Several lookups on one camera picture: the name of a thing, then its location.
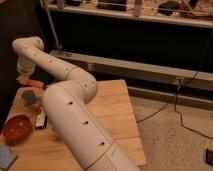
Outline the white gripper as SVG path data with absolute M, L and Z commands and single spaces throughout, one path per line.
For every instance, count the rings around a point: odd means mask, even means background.
M 25 57 L 19 57 L 17 61 L 17 71 L 19 76 L 17 81 L 19 83 L 27 83 L 30 76 L 34 73 L 36 65 Z

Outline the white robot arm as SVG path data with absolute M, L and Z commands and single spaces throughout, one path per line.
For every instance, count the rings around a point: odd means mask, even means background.
M 96 79 L 80 67 L 44 51 L 39 37 L 12 42 L 17 70 L 26 77 L 40 67 L 57 79 L 42 97 L 45 114 L 84 171 L 140 171 L 135 162 L 88 110 Z

